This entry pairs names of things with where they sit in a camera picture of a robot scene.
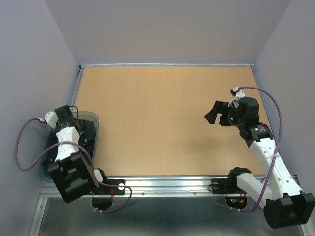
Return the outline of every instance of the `white connector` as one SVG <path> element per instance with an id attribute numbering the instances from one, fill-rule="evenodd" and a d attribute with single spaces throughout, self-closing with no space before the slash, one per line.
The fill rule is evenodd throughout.
<path id="1" fill-rule="evenodd" d="M 79 142 L 80 135 L 74 126 L 62 129 L 56 134 L 56 136 L 58 138 L 58 142 L 61 144 L 58 146 L 58 153 L 55 162 L 68 158 L 72 153 L 79 151 L 79 148 L 72 144 L 62 143 L 64 141 L 71 141 L 76 144 Z"/>
<path id="2" fill-rule="evenodd" d="M 56 128 L 56 123 L 58 121 L 58 116 L 54 112 L 47 112 L 47 114 L 44 117 L 46 123 L 52 127 L 53 129 Z"/>
<path id="3" fill-rule="evenodd" d="M 96 179 L 98 180 L 98 182 L 103 183 L 104 178 L 103 178 L 103 176 L 102 176 L 100 170 L 98 170 L 98 169 L 94 170 L 94 174 L 95 174 L 95 177 L 96 177 Z"/>
<path id="4" fill-rule="evenodd" d="M 239 100 L 242 97 L 245 97 L 245 93 L 242 90 L 239 90 L 238 87 L 235 87 L 233 89 L 233 92 L 235 92 L 235 96 L 232 96 L 232 100 L 228 103 L 229 107 L 235 107 L 238 108 L 239 106 Z"/>
<path id="5" fill-rule="evenodd" d="M 40 123 L 43 123 L 43 124 L 45 124 L 45 123 L 46 123 L 46 121 L 45 121 L 45 119 L 44 119 L 44 118 L 40 117 L 40 118 L 38 118 L 38 119 L 39 119 L 39 122 L 40 122 Z"/>

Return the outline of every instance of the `transparent container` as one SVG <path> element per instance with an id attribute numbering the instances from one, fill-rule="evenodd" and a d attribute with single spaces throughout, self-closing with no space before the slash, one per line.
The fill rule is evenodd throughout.
<path id="1" fill-rule="evenodd" d="M 77 112 L 73 112 L 73 116 L 77 117 Z M 96 133 L 96 136 L 95 136 L 95 143 L 94 143 L 94 151 L 93 151 L 93 155 L 91 157 L 92 161 L 94 162 L 95 150 L 96 150 L 96 144 L 97 144 L 97 138 L 98 138 L 98 130 L 99 130 L 99 118 L 98 118 L 97 114 L 95 114 L 93 112 L 79 112 L 79 119 L 85 119 L 85 120 L 94 122 L 94 132 Z M 48 147 L 49 147 L 49 142 L 47 141 L 45 149 L 47 149 Z M 42 158 L 41 165 L 39 168 L 39 174 L 45 182 L 52 183 L 53 180 L 51 179 L 47 169 L 44 168 L 44 165 L 43 165 L 46 158 L 47 158 L 47 155 L 44 155 Z"/>

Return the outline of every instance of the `black base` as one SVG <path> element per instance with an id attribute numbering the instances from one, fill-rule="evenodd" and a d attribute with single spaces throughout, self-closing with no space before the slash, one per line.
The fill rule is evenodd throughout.
<path id="1" fill-rule="evenodd" d="M 213 194 L 233 194 L 242 192 L 238 187 L 234 187 L 228 184 L 227 178 L 213 178 L 211 179 L 211 188 Z"/>
<path id="2" fill-rule="evenodd" d="M 312 193 L 284 196 L 276 200 L 267 199 L 264 215 L 268 225 L 273 229 L 285 226 L 306 224 L 315 207 Z"/>
<path id="3" fill-rule="evenodd" d="M 123 185 L 125 184 L 124 179 L 110 179 L 109 184 L 111 185 L 119 185 L 122 183 Z M 98 190 L 94 190 L 93 194 L 94 195 L 111 195 L 111 188 L 105 187 L 100 185 Z M 125 189 L 119 190 L 118 188 L 113 188 L 114 189 L 114 195 L 124 195 L 125 194 Z"/>
<path id="4" fill-rule="evenodd" d="M 236 197 L 236 198 L 229 197 L 229 198 L 225 198 L 225 201 L 230 207 L 242 210 L 242 209 L 244 209 L 246 207 L 247 197 L 244 197 L 244 196 Z"/>
<path id="5" fill-rule="evenodd" d="M 111 185 L 119 185 L 120 183 L 125 184 L 124 179 L 111 179 L 108 180 Z M 119 190 L 118 188 L 114 189 L 114 197 L 115 195 L 124 195 L 125 189 Z M 100 185 L 98 190 L 93 191 L 95 195 L 111 195 L 111 188 Z M 112 198 L 92 198 L 92 206 L 97 208 L 98 210 L 106 211 L 110 208 L 113 203 Z"/>

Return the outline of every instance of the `wooden table surface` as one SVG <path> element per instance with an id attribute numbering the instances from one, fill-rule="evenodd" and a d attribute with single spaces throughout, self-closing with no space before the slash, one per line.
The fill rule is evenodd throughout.
<path id="1" fill-rule="evenodd" d="M 235 86 L 256 86 L 250 68 L 86 68 L 76 105 L 100 119 L 94 166 L 109 176 L 226 175 L 236 166 L 263 174 L 236 127 L 204 119 Z M 259 93 L 245 94 L 269 124 Z"/>

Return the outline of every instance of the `cable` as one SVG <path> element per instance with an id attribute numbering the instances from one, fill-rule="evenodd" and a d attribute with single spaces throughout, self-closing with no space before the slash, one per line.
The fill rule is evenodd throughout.
<path id="1" fill-rule="evenodd" d="M 89 155 L 89 153 L 83 148 L 81 147 L 80 145 L 74 143 L 74 142 L 71 142 L 71 141 L 63 141 L 63 142 L 60 142 L 60 143 L 56 143 L 56 144 L 53 144 L 51 145 L 49 148 L 47 148 L 45 151 L 43 151 L 39 157 L 33 162 L 33 164 L 30 166 L 30 167 L 27 167 L 27 168 L 23 168 L 20 166 L 20 163 L 19 163 L 19 159 L 18 159 L 18 149 L 19 149 L 19 142 L 20 142 L 20 139 L 21 139 L 21 136 L 22 136 L 22 132 L 24 130 L 24 128 L 31 122 L 31 121 L 34 121 L 34 120 L 37 120 L 39 121 L 39 119 L 37 118 L 33 118 L 33 119 L 30 119 L 28 120 L 22 127 L 22 129 L 20 130 L 19 132 L 19 135 L 18 135 L 18 139 L 17 139 L 17 143 L 16 143 L 16 147 L 15 147 L 15 163 L 16 163 L 16 166 L 19 168 L 19 170 L 21 171 L 28 171 L 30 170 L 31 168 L 33 168 L 38 162 L 39 160 L 47 153 L 49 152 L 51 149 L 53 148 L 56 148 L 58 147 L 60 144 L 71 144 L 71 145 L 74 145 L 76 147 L 78 147 L 88 158 L 90 164 L 91 164 L 91 169 L 92 171 L 94 172 L 94 166 L 93 166 L 93 161 L 91 159 L 91 156 Z M 130 190 L 130 195 L 129 197 L 127 198 L 127 200 L 124 202 L 124 204 L 122 204 L 119 208 L 115 209 L 115 210 L 111 210 L 111 211 L 99 211 L 97 208 L 95 209 L 96 211 L 99 211 L 100 213 L 102 214 L 108 214 L 108 213 L 113 213 L 113 212 L 116 212 L 120 209 L 122 209 L 131 199 L 132 197 L 132 189 L 128 186 L 118 186 L 118 185 L 111 185 L 111 184 L 106 184 L 106 183 L 102 183 L 102 182 L 99 182 L 100 185 L 103 185 L 105 187 L 112 187 L 112 188 L 127 188 Z"/>
<path id="2" fill-rule="evenodd" d="M 208 186 L 208 190 L 209 190 L 210 192 L 213 192 L 212 190 L 210 190 L 210 188 L 212 189 L 212 184 L 210 184 L 210 185 Z"/>
<path id="3" fill-rule="evenodd" d="M 78 107 L 75 106 L 75 105 L 71 105 L 71 106 L 69 106 L 69 107 L 75 107 L 75 109 L 77 109 L 77 118 L 79 118 L 79 109 L 78 109 Z"/>
<path id="4" fill-rule="evenodd" d="M 114 188 L 110 188 L 110 196 L 112 198 L 112 201 L 114 199 Z"/>
<path id="5" fill-rule="evenodd" d="M 273 170 L 273 167 L 275 165 L 275 162 L 276 162 L 276 154 L 278 153 L 279 151 L 279 146 L 280 146 L 280 142 L 281 142 L 281 138 L 282 138 L 282 115 L 281 115 L 281 111 L 280 111 L 280 107 L 279 105 L 277 104 L 276 100 L 274 99 L 274 97 L 268 93 L 267 91 L 263 90 L 263 89 L 260 89 L 260 88 L 256 88 L 256 87 L 252 87 L 252 86 L 243 86 L 243 87 L 238 87 L 239 90 L 241 89 L 255 89 L 255 90 L 258 90 L 258 91 L 261 91 L 263 93 L 265 93 L 266 95 L 268 95 L 271 100 L 274 102 L 277 110 L 278 110 L 278 114 L 279 114 L 279 136 L 278 136 L 278 141 L 276 143 L 276 147 L 275 147 L 275 150 L 274 150 L 274 154 L 273 154 L 273 158 L 272 158 L 272 161 L 271 161 L 271 164 L 270 164 L 270 169 L 268 171 L 268 174 L 267 174 L 267 177 L 266 177 L 266 181 L 264 182 L 264 185 L 262 187 L 262 190 L 261 190 L 261 193 L 257 199 L 257 202 L 255 202 L 254 206 L 252 207 L 251 209 L 251 212 L 254 212 L 258 206 L 259 206 L 259 203 L 265 193 L 265 190 L 266 190 L 266 187 L 267 187 L 267 184 L 268 184 L 268 181 L 271 177 L 271 174 L 272 174 L 272 170 Z"/>
<path id="6" fill-rule="evenodd" d="M 33 167 L 37 164 L 37 162 L 41 159 L 41 157 L 37 158 L 37 159 L 35 160 L 35 162 L 34 162 L 30 167 L 28 167 L 28 168 L 23 168 L 23 167 L 21 167 L 21 166 L 20 166 L 20 163 L 19 163 L 19 160 L 18 160 L 18 149 L 19 149 L 19 143 L 20 143 L 20 139 L 21 139 L 21 136 L 22 136 L 22 132 L 23 132 L 23 130 L 25 129 L 25 127 L 26 127 L 29 123 L 31 123 L 32 121 L 34 121 L 34 120 L 40 122 L 40 120 L 39 120 L 38 118 L 33 118 L 33 119 L 28 120 L 28 121 L 23 125 L 22 129 L 20 130 L 20 132 L 19 132 L 19 134 L 18 134 L 18 139 L 17 139 L 17 141 L 16 141 L 15 150 L 14 150 L 15 164 L 16 164 L 16 166 L 19 168 L 20 171 L 28 171 L 28 170 L 30 170 L 30 169 L 33 168 Z"/>
<path id="7" fill-rule="evenodd" d="M 240 203 L 243 203 L 246 198 L 247 193 L 244 194 L 244 197 L 240 200 Z"/>

